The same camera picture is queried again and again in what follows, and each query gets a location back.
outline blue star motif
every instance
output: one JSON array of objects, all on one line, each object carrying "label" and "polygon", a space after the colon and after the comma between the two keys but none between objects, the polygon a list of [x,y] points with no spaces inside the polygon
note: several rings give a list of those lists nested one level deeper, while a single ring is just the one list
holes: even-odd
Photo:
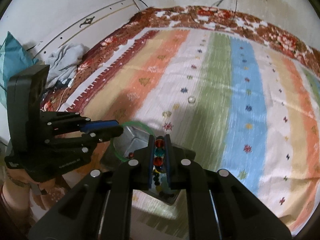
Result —
[{"label": "blue star motif", "polygon": [[181,92],[182,94],[188,93],[188,89],[187,89],[187,88],[181,88],[180,92]]},{"label": "blue star motif", "polygon": [[252,111],[252,106],[246,105],[245,106],[245,110],[248,111],[248,112],[251,112]]}]

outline red bead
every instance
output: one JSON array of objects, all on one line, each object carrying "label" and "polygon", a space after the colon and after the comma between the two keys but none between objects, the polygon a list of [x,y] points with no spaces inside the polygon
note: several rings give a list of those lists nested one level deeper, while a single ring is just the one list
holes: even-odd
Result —
[{"label": "red bead", "polygon": [[155,157],[153,159],[154,166],[161,166],[163,164],[163,159],[161,157]]},{"label": "red bead", "polygon": [[164,147],[164,141],[162,139],[158,139],[155,141],[155,146],[157,148],[163,148]]}]

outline gray cloth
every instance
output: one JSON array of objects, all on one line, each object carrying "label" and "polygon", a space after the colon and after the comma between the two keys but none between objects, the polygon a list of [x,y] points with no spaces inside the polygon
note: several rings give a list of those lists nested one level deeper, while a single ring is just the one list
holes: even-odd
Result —
[{"label": "gray cloth", "polygon": [[64,84],[68,79],[73,79],[85,50],[82,44],[68,44],[51,53],[45,61],[50,65],[45,88],[53,87],[58,80]]}]

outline bed sheet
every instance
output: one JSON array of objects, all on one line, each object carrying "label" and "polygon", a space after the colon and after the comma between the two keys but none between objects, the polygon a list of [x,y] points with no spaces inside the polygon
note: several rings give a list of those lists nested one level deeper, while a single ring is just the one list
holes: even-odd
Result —
[{"label": "bed sheet", "polygon": [[[247,14],[149,8],[89,51],[74,85],[49,94],[43,110],[62,101],[60,110],[92,120],[139,120],[169,133],[203,168],[228,169],[295,235],[320,201],[319,55]],[[107,147],[99,144],[66,182],[101,168]],[[47,197],[31,196],[35,220],[66,191],[56,185]],[[187,237],[183,193],[168,206],[135,191],[132,205],[135,221]]]}]

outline maroon stripe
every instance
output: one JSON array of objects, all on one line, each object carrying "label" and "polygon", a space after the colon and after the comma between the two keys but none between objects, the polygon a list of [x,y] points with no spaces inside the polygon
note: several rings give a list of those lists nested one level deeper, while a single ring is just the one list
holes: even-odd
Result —
[{"label": "maroon stripe", "polygon": [[114,63],[112,63],[109,70],[103,71],[93,82],[93,86],[89,85],[85,91],[77,97],[73,102],[73,106],[68,107],[66,111],[68,112],[80,112],[87,106],[89,101],[117,74],[117,72],[123,68],[131,59],[132,55],[139,52],[145,45],[146,40],[153,38],[159,31],[148,31],[140,39],[136,40],[120,58],[118,58]]}]

